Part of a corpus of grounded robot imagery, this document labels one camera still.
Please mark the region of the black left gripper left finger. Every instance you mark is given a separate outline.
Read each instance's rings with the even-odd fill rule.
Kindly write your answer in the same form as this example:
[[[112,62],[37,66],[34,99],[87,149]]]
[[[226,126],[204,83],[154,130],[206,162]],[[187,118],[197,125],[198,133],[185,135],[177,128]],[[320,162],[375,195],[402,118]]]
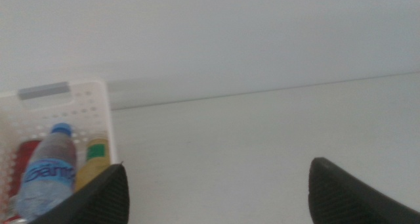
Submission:
[[[129,208],[125,168],[122,164],[113,164],[30,224],[128,224]]]

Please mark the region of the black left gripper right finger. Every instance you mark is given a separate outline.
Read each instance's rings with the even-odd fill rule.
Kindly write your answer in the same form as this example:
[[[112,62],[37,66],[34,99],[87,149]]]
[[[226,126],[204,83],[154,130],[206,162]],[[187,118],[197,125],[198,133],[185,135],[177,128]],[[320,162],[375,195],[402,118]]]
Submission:
[[[419,224],[418,211],[375,190],[326,158],[311,161],[308,207],[316,224]]]

